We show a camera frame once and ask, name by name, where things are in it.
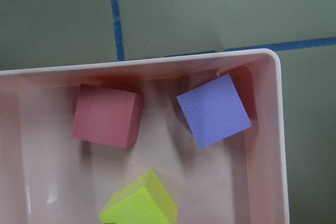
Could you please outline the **purple foam block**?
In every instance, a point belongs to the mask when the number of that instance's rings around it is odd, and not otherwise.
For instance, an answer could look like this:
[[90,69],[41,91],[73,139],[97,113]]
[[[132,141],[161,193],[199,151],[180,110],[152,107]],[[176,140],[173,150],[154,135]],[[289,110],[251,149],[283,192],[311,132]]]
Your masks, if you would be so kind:
[[199,148],[252,126],[229,74],[177,96]]

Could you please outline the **red foam block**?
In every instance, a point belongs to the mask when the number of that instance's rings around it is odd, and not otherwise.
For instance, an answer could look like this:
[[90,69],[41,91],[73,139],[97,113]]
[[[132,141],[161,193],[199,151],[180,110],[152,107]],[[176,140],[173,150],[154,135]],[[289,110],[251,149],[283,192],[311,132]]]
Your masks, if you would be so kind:
[[139,93],[81,84],[72,137],[128,148],[137,141],[143,104]]

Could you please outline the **yellow foam block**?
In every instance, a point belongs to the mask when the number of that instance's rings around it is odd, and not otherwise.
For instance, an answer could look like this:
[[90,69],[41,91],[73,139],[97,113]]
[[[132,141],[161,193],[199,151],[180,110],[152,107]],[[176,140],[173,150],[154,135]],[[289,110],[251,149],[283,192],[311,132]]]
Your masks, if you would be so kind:
[[153,169],[116,191],[99,214],[102,223],[177,223],[178,206]]

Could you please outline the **pink plastic bin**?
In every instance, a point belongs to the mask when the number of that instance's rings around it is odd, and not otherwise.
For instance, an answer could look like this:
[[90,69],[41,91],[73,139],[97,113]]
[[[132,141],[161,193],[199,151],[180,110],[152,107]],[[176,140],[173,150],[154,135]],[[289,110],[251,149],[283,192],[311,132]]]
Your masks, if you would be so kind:
[[[177,96],[230,74],[251,128],[199,148]],[[142,93],[127,149],[71,136],[79,86]],[[279,57],[268,49],[1,72],[1,223],[99,223],[149,169],[179,223],[289,223]]]

